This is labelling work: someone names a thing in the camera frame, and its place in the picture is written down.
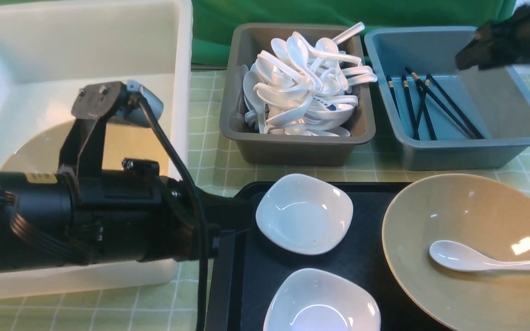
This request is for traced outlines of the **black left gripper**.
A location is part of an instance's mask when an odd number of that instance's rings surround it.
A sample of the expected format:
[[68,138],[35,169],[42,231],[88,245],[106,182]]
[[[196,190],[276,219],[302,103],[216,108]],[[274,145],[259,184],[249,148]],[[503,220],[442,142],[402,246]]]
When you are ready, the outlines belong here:
[[150,160],[123,170],[71,173],[69,259],[77,265],[216,258],[223,237],[252,227],[249,200],[209,194],[160,176]]

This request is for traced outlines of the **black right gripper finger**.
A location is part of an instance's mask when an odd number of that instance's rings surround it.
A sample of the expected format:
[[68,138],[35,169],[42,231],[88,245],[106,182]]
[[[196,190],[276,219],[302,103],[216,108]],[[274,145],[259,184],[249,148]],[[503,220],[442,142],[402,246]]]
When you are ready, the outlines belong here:
[[530,4],[518,6],[507,19],[478,27],[473,40],[456,54],[455,65],[460,71],[530,65]]

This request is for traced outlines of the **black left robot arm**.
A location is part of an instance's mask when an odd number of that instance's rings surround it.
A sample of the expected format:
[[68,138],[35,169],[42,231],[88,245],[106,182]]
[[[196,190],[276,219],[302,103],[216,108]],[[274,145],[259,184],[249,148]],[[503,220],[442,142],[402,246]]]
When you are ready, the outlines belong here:
[[0,273],[215,258],[223,237],[252,226],[249,200],[198,190],[202,231],[182,180],[155,161],[122,165],[93,177],[0,172]]

